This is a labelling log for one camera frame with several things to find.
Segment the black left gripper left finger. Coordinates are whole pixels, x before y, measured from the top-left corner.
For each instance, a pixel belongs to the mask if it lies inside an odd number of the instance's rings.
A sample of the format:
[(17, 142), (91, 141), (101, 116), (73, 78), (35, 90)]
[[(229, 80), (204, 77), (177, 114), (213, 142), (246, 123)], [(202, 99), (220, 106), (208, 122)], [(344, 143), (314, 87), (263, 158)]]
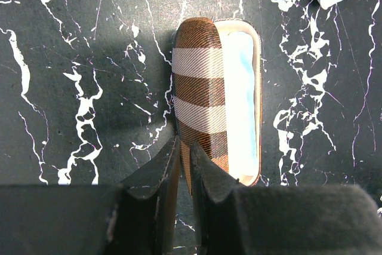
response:
[(1, 186), (2, 254), (171, 254), (180, 141), (115, 185)]

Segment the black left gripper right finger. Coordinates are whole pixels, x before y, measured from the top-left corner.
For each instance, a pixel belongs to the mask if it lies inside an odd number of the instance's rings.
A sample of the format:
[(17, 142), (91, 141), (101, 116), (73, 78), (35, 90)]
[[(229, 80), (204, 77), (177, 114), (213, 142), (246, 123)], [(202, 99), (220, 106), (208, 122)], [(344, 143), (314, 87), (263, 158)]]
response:
[(381, 219), (355, 185), (245, 186), (190, 149), (199, 254), (380, 254)]

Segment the light blue cleaning cloth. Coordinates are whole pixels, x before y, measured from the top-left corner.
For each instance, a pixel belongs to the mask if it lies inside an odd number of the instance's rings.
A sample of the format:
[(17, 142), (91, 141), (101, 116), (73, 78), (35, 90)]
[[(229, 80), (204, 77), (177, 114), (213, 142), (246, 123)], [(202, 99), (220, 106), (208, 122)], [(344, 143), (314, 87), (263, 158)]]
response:
[(227, 37), (226, 112), (230, 172), (235, 177), (254, 176), (257, 168), (254, 117), (253, 40), (245, 32)]

